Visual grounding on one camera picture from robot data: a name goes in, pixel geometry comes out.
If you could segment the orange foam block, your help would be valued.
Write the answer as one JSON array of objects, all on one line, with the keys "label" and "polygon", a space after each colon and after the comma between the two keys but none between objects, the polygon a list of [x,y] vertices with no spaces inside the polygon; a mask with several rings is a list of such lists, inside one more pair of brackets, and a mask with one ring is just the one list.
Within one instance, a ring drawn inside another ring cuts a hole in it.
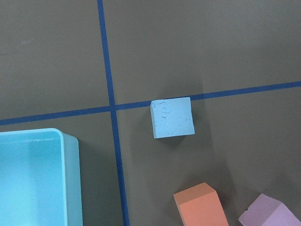
[{"label": "orange foam block", "polygon": [[217,192],[207,183],[190,187],[173,195],[185,226],[227,226]]}]

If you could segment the light blue plastic bin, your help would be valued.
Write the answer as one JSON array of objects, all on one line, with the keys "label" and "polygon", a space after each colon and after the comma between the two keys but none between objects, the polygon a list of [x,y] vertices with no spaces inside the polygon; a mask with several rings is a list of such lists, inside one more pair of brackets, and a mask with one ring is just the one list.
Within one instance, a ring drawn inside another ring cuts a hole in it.
[{"label": "light blue plastic bin", "polygon": [[83,225],[76,137],[55,128],[1,132],[0,223]]}]

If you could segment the light blue foam block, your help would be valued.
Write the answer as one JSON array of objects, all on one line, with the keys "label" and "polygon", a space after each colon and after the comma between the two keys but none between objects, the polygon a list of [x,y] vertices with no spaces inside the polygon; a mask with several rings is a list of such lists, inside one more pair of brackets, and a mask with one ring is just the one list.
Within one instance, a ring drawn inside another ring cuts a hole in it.
[{"label": "light blue foam block", "polygon": [[190,97],[153,100],[150,113],[155,139],[195,134]]}]

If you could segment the purple foam block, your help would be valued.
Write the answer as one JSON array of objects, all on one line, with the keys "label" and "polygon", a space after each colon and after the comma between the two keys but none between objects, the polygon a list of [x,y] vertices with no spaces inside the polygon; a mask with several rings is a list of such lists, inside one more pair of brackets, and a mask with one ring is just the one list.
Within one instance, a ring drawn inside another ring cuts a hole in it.
[{"label": "purple foam block", "polygon": [[300,220],[281,201],[260,194],[240,215],[244,226],[299,226]]}]

